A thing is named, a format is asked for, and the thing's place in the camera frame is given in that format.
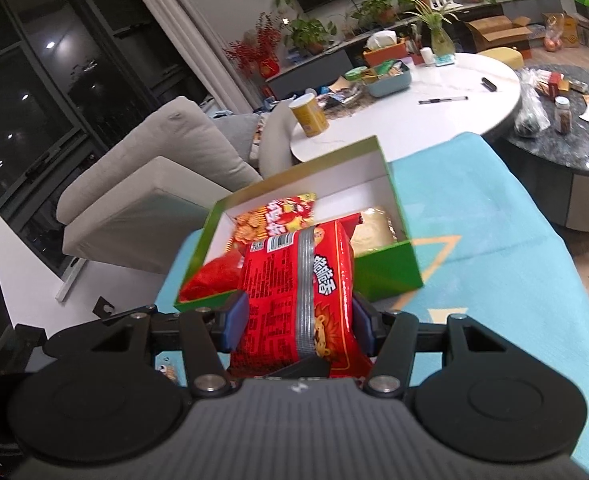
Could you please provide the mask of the sliced bread clear bag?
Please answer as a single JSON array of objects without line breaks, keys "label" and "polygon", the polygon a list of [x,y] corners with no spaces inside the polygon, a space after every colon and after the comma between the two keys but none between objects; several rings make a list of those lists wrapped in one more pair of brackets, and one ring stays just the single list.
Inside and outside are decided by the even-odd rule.
[{"label": "sliced bread clear bag", "polygon": [[369,207],[359,213],[360,220],[351,236],[356,257],[370,254],[406,240],[406,232],[397,228],[390,214],[381,207]]}]

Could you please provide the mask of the red noodle snack bag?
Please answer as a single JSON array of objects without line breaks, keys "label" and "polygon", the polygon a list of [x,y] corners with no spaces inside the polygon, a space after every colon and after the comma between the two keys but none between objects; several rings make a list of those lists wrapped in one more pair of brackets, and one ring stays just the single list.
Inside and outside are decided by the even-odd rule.
[{"label": "red noodle snack bag", "polygon": [[354,252],[360,214],[258,240],[242,269],[249,317],[230,355],[236,377],[264,376],[307,358],[330,375],[362,378],[371,361],[353,334]]}]

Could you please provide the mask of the blue grey table mat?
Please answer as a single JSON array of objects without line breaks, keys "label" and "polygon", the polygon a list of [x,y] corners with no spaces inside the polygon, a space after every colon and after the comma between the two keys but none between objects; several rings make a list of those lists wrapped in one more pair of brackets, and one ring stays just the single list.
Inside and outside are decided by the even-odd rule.
[{"label": "blue grey table mat", "polygon": [[494,150],[474,133],[387,162],[375,138],[295,165],[218,202],[189,235],[157,296],[175,310],[186,276],[219,255],[236,214],[313,193],[325,222],[387,209],[406,240],[359,264],[392,285],[367,292],[422,322],[474,318],[575,383],[587,422],[573,460],[589,474],[589,299],[564,241]]}]

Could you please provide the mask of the green gift box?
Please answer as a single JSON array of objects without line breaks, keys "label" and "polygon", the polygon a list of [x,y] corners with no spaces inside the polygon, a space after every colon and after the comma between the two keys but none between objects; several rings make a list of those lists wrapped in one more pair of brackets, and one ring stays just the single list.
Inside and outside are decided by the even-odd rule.
[{"label": "green gift box", "polygon": [[206,219],[180,283],[188,283],[202,266],[226,254],[234,244],[236,229],[245,238],[265,234],[283,242],[292,236],[290,228],[300,230],[375,208],[387,215],[396,240],[356,257],[354,288],[370,301],[420,288],[423,279],[392,170],[374,136],[219,200]]}]

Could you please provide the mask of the cardboard box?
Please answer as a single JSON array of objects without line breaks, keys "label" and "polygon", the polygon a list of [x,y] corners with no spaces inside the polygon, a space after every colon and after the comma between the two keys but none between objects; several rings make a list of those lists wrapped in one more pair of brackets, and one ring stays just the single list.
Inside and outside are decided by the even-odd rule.
[{"label": "cardboard box", "polygon": [[531,20],[519,16],[514,20],[506,15],[481,18],[467,23],[477,52],[498,47],[515,47],[519,42],[529,39]]}]

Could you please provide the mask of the orange tissue box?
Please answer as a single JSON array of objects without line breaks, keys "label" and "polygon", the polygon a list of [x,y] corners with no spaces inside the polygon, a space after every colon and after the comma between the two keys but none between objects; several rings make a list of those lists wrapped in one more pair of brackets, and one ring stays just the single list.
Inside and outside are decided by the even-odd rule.
[{"label": "orange tissue box", "polygon": [[408,52],[405,40],[394,30],[380,30],[367,39],[363,55],[367,65],[375,67],[385,61],[406,58]]}]

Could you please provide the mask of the large red snack bag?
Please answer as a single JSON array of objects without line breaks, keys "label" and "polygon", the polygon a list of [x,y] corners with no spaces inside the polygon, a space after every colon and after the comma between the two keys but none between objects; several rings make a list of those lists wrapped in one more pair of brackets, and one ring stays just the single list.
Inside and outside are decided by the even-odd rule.
[{"label": "large red snack bag", "polygon": [[237,249],[206,263],[180,289],[179,302],[198,300],[238,289],[242,284],[244,254]]}]

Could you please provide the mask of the yellow cylindrical can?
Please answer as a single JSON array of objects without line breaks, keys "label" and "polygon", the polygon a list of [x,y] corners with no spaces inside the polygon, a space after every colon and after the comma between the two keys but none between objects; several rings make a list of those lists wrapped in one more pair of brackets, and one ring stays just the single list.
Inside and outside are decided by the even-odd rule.
[{"label": "yellow cylindrical can", "polygon": [[316,96],[304,93],[289,104],[289,110],[301,126],[305,136],[318,136],[329,128],[328,119],[320,108]]}]

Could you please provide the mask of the glass vase with plant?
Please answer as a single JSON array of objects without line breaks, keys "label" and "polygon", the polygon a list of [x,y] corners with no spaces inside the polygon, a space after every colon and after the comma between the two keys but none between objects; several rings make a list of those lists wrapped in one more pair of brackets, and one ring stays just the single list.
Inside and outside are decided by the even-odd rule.
[{"label": "glass vase with plant", "polygon": [[449,18],[458,20],[454,14],[456,6],[452,4],[444,4],[437,9],[432,8],[430,4],[425,3],[423,0],[411,0],[415,5],[415,10],[411,11],[410,14],[419,18],[419,20],[428,26],[431,34],[431,49],[433,54],[437,58],[443,58],[443,56],[454,55],[456,48],[451,37],[448,36],[444,23],[451,24]]}]

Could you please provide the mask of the black pen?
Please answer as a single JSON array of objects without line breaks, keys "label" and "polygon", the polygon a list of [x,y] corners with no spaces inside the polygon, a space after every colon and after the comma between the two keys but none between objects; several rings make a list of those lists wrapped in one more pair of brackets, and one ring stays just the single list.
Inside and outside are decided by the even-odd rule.
[{"label": "black pen", "polygon": [[418,102],[419,105],[428,105],[428,104],[439,104],[439,103],[447,103],[447,102],[461,102],[461,101],[468,101],[469,96],[452,96],[451,98],[432,98],[428,100],[420,100]]}]

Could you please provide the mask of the round pastry brown label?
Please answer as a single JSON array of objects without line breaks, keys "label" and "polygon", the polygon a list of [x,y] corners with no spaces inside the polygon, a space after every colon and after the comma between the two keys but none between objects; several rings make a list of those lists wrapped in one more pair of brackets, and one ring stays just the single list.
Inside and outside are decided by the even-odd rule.
[{"label": "round pastry brown label", "polygon": [[154,367],[171,382],[174,382],[174,384],[180,384],[180,371],[177,367],[177,356],[175,352],[160,353],[154,360]]}]

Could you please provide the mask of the lobster cracker snack bag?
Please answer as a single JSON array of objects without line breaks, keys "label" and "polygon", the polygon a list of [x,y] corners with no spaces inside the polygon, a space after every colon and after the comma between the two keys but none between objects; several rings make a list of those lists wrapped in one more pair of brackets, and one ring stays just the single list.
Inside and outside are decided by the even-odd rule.
[{"label": "lobster cracker snack bag", "polygon": [[316,198],[315,193],[292,195],[238,214],[232,237],[226,245],[227,252],[258,240],[307,228],[314,221]]}]

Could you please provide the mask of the beige sofa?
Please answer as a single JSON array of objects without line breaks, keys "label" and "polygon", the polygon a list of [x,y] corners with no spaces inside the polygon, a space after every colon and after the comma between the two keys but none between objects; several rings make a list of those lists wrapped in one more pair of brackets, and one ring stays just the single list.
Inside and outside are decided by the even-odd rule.
[{"label": "beige sofa", "polygon": [[184,96],[164,104],[63,191],[63,252],[168,272],[219,200],[293,166],[294,126],[286,102],[218,119]]}]

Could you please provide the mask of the dark marble coffee table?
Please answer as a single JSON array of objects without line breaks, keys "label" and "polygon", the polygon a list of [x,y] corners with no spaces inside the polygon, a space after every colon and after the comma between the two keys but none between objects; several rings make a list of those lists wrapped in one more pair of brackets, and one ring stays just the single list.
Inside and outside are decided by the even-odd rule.
[{"label": "dark marble coffee table", "polygon": [[549,127],[523,138],[509,128],[492,147],[548,221],[589,232],[589,122],[581,118],[586,102],[574,90],[567,97],[572,110],[569,133]]}]

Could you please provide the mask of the blue plastic tray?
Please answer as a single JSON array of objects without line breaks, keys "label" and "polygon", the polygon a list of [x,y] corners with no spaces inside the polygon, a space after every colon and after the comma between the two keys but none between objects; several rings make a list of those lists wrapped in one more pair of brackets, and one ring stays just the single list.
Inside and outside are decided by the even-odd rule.
[{"label": "blue plastic tray", "polygon": [[363,81],[369,96],[380,99],[407,90],[413,78],[402,60],[389,60],[369,68]]}]

